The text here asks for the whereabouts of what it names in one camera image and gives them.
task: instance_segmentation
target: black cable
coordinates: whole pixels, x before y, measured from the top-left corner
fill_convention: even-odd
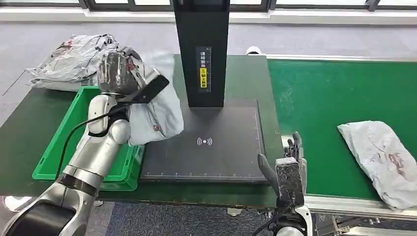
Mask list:
[[[265,229],[266,227],[268,227],[270,224],[272,224],[273,222],[275,222],[278,219],[278,217],[280,216],[280,213],[286,212],[290,208],[290,206],[291,206],[291,204],[288,204],[287,206],[285,206],[285,208],[283,208],[283,211],[282,212],[278,212],[278,210],[275,209],[274,214],[271,217],[271,219],[269,221],[267,221],[266,223],[264,223],[257,230],[255,230],[255,232],[253,232],[252,236],[256,236],[257,234],[259,234],[260,231],[262,231],[263,229]]]
[[[118,108],[115,108],[114,110],[111,110],[111,111],[109,111],[108,113],[106,113],[106,114],[104,114],[104,115],[97,116],[96,118],[93,118],[93,119],[89,119],[89,120],[83,121],[83,122],[79,123],[77,126],[75,126],[75,127],[71,130],[71,132],[69,132],[68,136],[66,137],[66,140],[65,140],[64,146],[63,146],[63,148],[62,148],[61,159],[60,159],[60,163],[59,163],[59,165],[58,165],[57,174],[55,175],[55,180],[57,180],[57,179],[58,179],[58,177],[59,177],[59,175],[60,175],[60,172],[61,172],[62,163],[63,163],[63,161],[64,161],[64,157],[65,157],[65,150],[66,150],[66,146],[68,145],[68,143],[69,143],[69,140],[70,140],[71,136],[74,134],[74,132],[75,132],[77,129],[79,129],[80,127],[82,127],[82,126],[83,126],[83,125],[85,125],[85,124],[91,123],[91,122],[93,122],[93,121],[96,121],[96,120],[102,119],[102,118],[104,118],[104,117],[108,117],[108,116],[110,116],[110,115],[112,115],[112,114],[114,114],[114,113],[120,112],[120,111],[122,111],[123,109],[125,109],[126,107],[128,107],[128,106],[130,106],[130,105],[132,105],[132,104],[133,104],[133,102],[129,102],[129,103],[123,104],[123,106],[118,107]]]

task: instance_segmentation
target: robotic hand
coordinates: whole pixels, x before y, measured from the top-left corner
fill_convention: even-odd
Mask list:
[[[265,228],[272,231],[274,236],[313,236],[311,213],[304,205],[306,169],[298,132],[288,139],[284,158],[276,159],[275,170],[262,154],[258,155],[258,166],[277,198],[272,218],[252,236]]]
[[[3,236],[83,236],[100,185],[129,138],[126,109],[149,103],[169,84],[156,69],[145,71],[140,56],[127,47],[103,58],[98,80],[102,93],[91,100],[88,120],[73,129],[87,125],[68,165],[9,221]]]

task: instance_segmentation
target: crumpled plastic packaging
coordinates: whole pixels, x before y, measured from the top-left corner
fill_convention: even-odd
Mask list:
[[[109,34],[72,36],[56,48],[37,68],[28,68],[34,88],[78,91],[97,85],[96,72],[104,55],[119,43]]]
[[[417,164],[394,131],[381,121],[338,127],[381,199],[392,209],[417,206]]]
[[[146,67],[157,68],[170,83],[150,103],[130,106],[130,145],[168,139],[184,129],[180,102],[173,85],[174,55],[163,51],[140,55]]]

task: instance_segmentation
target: black pad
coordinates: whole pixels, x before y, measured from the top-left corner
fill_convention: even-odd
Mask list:
[[[266,183],[257,161],[265,153],[257,101],[181,109],[184,131],[147,144],[142,180]]]

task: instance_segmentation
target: gray plastic bag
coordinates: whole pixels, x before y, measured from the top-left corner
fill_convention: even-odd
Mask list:
[[[97,85],[96,72],[101,59],[118,46],[109,34],[72,36],[37,68],[26,69],[33,77],[29,85],[65,91],[77,91],[81,85]]]

